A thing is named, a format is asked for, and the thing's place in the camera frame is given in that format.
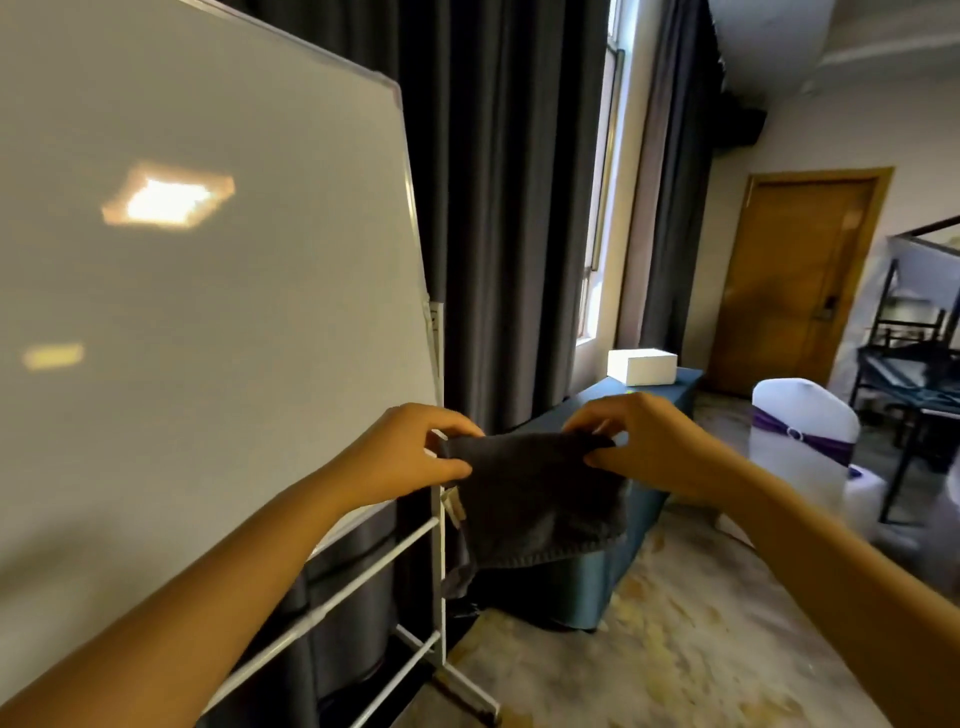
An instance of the forearm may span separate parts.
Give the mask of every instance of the forearm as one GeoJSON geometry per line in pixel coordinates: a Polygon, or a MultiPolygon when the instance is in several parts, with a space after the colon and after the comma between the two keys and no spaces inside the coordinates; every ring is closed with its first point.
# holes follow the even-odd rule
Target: forearm
{"type": "Polygon", "coordinates": [[[0,708],[0,724],[192,726],[314,546],[349,510],[345,491],[323,470],[288,488],[0,708]]]}
{"type": "Polygon", "coordinates": [[[960,725],[960,610],[770,473],[715,462],[724,510],[891,722],[960,725]]]}

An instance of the gray towel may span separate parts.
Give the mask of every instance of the gray towel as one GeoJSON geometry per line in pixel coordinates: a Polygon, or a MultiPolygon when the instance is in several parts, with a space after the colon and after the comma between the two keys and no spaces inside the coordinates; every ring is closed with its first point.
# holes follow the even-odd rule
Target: gray towel
{"type": "Polygon", "coordinates": [[[628,481],[584,464],[613,440],[582,432],[460,437],[441,457],[466,460],[458,485],[467,519],[469,562],[444,580],[444,596],[463,596],[480,569],[515,569],[600,551],[627,530],[628,481]]]}

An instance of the door handle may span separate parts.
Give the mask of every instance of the door handle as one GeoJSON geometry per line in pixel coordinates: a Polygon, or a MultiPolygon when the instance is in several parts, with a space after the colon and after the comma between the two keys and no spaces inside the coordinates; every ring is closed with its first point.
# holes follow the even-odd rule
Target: door handle
{"type": "Polygon", "coordinates": [[[837,304],[839,303],[838,299],[838,296],[827,296],[827,300],[824,301],[823,307],[813,314],[813,318],[817,319],[818,321],[833,321],[833,317],[837,312],[837,304]]]}

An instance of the person's left hand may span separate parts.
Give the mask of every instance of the person's left hand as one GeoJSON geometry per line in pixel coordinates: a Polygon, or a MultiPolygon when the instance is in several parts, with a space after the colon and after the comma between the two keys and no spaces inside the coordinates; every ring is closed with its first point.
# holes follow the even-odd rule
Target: person's left hand
{"type": "Polygon", "coordinates": [[[471,467],[463,460],[431,457],[424,452],[424,448],[436,450],[434,429],[451,435],[484,435],[458,412],[429,404],[402,404],[384,412],[322,471],[339,481],[350,508],[470,475],[471,467]]]}

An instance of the dark gray curtain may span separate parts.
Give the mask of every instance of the dark gray curtain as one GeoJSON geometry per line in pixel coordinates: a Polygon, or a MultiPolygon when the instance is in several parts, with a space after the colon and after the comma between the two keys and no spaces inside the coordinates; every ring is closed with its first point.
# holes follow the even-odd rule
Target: dark gray curtain
{"type": "MultiPolygon", "coordinates": [[[[226,1],[400,83],[427,286],[446,304],[446,405],[497,432],[561,401],[609,0],[226,1]]],[[[402,499],[396,532],[428,514],[427,494],[402,499]]],[[[311,562],[309,571],[322,574],[300,576],[258,641],[302,614],[328,588],[328,574],[355,575],[375,558],[386,543],[378,528],[361,526],[346,550],[311,562]]],[[[421,539],[393,574],[400,619],[422,636],[430,631],[429,558],[421,539]]],[[[231,696],[207,728],[315,726],[316,701],[343,684],[331,676],[361,677],[356,653],[386,640],[389,601],[378,585],[365,586],[337,610],[365,615],[364,623],[322,624],[319,637],[299,640],[258,685],[231,696]]],[[[323,723],[339,724],[326,713],[323,723]]]]}
{"type": "Polygon", "coordinates": [[[616,346],[680,352],[723,73],[708,0],[668,0],[654,63],[616,346]]]}

